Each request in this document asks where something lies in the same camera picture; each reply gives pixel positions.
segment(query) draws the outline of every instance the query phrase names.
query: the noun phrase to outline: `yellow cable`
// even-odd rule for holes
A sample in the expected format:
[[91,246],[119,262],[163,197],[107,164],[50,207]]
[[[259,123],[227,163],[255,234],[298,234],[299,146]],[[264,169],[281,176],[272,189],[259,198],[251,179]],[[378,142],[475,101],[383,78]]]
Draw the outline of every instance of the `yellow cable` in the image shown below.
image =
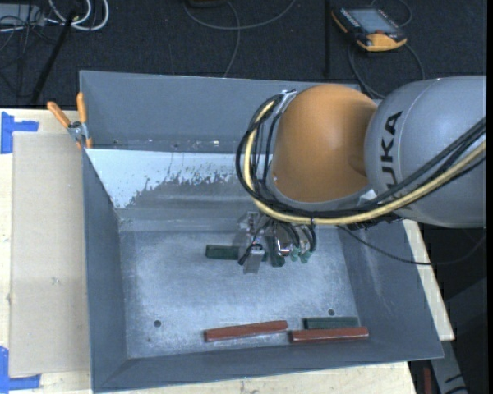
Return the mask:
[[[260,114],[256,118],[256,123],[263,117],[263,115],[272,107],[274,101],[267,104],[265,108],[263,108]],[[243,176],[245,178],[245,182],[251,190],[254,190],[252,185],[252,179],[250,175],[250,162],[249,158],[252,151],[252,145],[254,142],[254,138],[256,137],[256,130],[253,130],[252,133],[248,136],[248,141],[246,142],[245,147],[245,158],[243,161]],[[410,204],[413,201],[420,199],[423,195],[433,191],[434,189],[442,186],[445,182],[449,181],[451,178],[459,174],[470,162],[472,162],[477,156],[481,153],[486,152],[486,140],[482,141],[482,143],[477,146],[468,156],[464,157],[460,162],[455,163],[452,167],[450,167],[446,172],[440,174],[437,178],[432,181],[429,181],[427,184],[418,187],[416,190],[404,195],[403,197],[396,199],[390,203],[387,203],[379,208],[375,208],[369,212],[354,214],[352,216],[346,216],[344,218],[315,218],[313,222],[317,225],[347,225],[349,223],[363,222],[366,220],[371,220],[374,218],[378,218],[384,214],[390,213],[394,210],[402,208],[406,204]],[[304,216],[294,216],[292,214],[286,214],[281,212],[276,212],[275,210],[268,207],[263,202],[258,199],[254,200],[254,204],[257,208],[271,216],[272,218],[276,218],[282,222],[291,222],[298,223],[303,225],[308,225],[312,222],[311,218],[307,218]]]

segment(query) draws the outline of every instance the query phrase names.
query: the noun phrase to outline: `green bar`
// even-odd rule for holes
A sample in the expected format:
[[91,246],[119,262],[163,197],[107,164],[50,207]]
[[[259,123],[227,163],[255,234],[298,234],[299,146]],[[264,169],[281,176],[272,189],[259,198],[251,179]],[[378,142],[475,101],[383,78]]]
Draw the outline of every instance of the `green bar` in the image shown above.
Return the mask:
[[317,317],[303,319],[303,327],[306,330],[313,328],[358,327],[359,325],[358,317]]
[[239,259],[239,247],[232,245],[207,245],[206,257],[209,259]]

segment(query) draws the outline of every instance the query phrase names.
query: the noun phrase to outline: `wooden table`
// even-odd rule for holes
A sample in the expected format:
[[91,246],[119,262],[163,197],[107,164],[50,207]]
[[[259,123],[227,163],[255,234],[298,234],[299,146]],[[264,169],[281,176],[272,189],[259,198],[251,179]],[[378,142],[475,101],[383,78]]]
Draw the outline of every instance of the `wooden table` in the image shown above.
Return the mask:
[[[15,121],[33,120],[39,122],[37,133],[42,138],[47,134],[66,135],[66,131],[46,110],[0,109],[15,117]],[[66,111],[72,121],[78,116],[76,112]],[[12,175],[13,153],[0,154],[0,346],[9,347],[10,326],[10,284],[12,252]],[[418,261],[427,261],[428,255],[418,225],[404,221],[412,251]],[[441,298],[439,287],[432,268],[419,267],[422,285],[427,293],[431,312],[435,317],[440,339],[453,340],[453,329]],[[45,373],[42,375],[40,388],[33,392],[90,392],[89,373],[69,371]],[[145,393],[280,393],[307,392],[321,394],[336,392],[350,393],[384,393],[414,394],[415,389],[407,363],[358,366],[328,371],[291,373],[273,377],[246,378],[216,383],[202,383],[175,387],[142,390]]]

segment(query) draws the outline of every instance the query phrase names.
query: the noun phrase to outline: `black carpet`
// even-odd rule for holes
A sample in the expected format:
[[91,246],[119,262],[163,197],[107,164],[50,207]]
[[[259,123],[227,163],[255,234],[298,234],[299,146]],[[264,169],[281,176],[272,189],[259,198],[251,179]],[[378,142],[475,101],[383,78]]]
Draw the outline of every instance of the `black carpet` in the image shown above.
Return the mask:
[[[64,14],[71,8],[72,0],[53,1]],[[358,81],[348,58],[354,47],[330,18],[325,22],[325,1],[351,6],[375,1],[375,6],[405,24],[408,46],[378,54],[356,51],[354,68],[363,80]],[[0,2],[31,3],[45,15],[50,13],[47,0]],[[92,2],[100,22],[105,11],[100,0]],[[71,29],[35,103],[35,84],[62,26],[48,23],[0,32],[0,108],[43,108],[54,100],[62,108],[75,109],[80,70],[359,83],[365,91],[383,95],[422,78],[486,74],[487,0],[231,0],[204,8],[183,0],[108,3],[104,28]],[[219,28],[202,25],[190,15]],[[434,263],[465,255],[483,234],[422,229]],[[484,241],[464,261],[435,268],[445,299],[484,278],[485,249]],[[486,325],[476,334],[475,346],[479,339],[486,346]],[[465,369],[487,367],[486,354],[460,359]],[[486,375],[487,371],[475,373],[470,386],[486,387]]]

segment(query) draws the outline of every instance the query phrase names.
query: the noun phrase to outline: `gray bin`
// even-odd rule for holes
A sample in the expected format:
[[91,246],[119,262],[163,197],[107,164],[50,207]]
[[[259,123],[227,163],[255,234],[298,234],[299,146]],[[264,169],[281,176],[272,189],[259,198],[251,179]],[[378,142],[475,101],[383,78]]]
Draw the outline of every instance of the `gray bin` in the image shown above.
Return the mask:
[[[319,227],[307,264],[244,274],[205,257],[206,244],[232,244],[237,221],[255,211],[233,167],[254,111],[312,85],[81,71],[94,139],[82,159],[95,392],[443,356],[416,266],[336,227]],[[401,222],[355,234],[412,259]],[[358,317],[368,340],[203,338],[206,328],[276,319],[302,329],[329,312]]]

